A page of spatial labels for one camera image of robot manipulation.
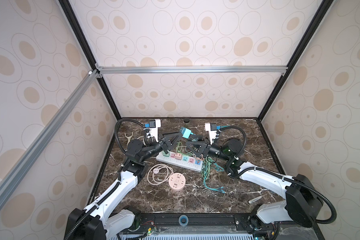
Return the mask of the green charger plug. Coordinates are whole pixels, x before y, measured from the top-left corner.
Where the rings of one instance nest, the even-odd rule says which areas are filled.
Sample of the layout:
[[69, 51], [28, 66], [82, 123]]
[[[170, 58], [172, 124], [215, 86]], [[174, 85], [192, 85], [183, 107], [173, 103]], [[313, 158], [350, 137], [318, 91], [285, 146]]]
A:
[[171, 152], [170, 152], [170, 151], [168, 151], [168, 152], [163, 152], [163, 156], [164, 156], [164, 157], [170, 157], [170, 155], [171, 155]]

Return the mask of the teal charger plug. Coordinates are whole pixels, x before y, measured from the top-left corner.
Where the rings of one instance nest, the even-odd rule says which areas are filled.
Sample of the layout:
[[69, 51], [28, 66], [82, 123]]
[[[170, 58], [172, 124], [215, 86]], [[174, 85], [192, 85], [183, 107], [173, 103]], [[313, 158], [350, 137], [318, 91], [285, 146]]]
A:
[[191, 135], [193, 135], [192, 131], [185, 127], [181, 128], [181, 134], [182, 134], [183, 138], [185, 138], [185, 139], [188, 139]]

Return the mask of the pink charger plug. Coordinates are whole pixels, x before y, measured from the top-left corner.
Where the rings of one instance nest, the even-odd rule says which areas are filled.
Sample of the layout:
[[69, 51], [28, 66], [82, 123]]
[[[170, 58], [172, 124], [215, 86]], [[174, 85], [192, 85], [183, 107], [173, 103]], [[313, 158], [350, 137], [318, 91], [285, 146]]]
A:
[[174, 158], [176, 160], [181, 160], [183, 158], [183, 155], [181, 153], [175, 153]]

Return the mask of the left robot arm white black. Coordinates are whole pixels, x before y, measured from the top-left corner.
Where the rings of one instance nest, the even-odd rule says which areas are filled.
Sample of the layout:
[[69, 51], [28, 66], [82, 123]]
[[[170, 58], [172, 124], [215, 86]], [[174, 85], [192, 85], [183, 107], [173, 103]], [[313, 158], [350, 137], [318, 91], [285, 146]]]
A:
[[[119, 138], [119, 129], [123, 122], [131, 122], [142, 127], [145, 137], [150, 139], [151, 143], [134, 139], [123, 148]], [[116, 180], [100, 197], [82, 210], [74, 209], [70, 213], [64, 236], [66, 240], [109, 240], [125, 229], [138, 226], [140, 211], [126, 208], [116, 215], [112, 213], [123, 198], [145, 177], [145, 160], [157, 156], [160, 152], [169, 153], [183, 136], [182, 132], [161, 135], [160, 127], [159, 119], [147, 124], [126, 118], [117, 121], [114, 136], [126, 157], [125, 161], [117, 172]]]

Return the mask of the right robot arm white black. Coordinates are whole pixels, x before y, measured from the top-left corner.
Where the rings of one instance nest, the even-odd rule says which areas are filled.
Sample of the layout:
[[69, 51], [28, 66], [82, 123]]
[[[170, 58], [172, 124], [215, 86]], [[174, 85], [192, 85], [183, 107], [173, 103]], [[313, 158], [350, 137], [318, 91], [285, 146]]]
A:
[[229, 178], [257, 184], [283, 198], [280, 202], [254, 208], [250, 217], [253, 229], [259, 229], [261, 224], [288, 221], [310, 228], [315, 223], [329, 225], [337, 219], [335, 206], [306, 176], [281, 175], [241, 159], [247, 145], [246, 132], [242, 128], [210, 123], [206, 123], [205, 128], [206, 138], [187, 128], [181, 129], [183, 138], [187, 139], [187, 148], [196, 157], [224, 160], [224, 171]]

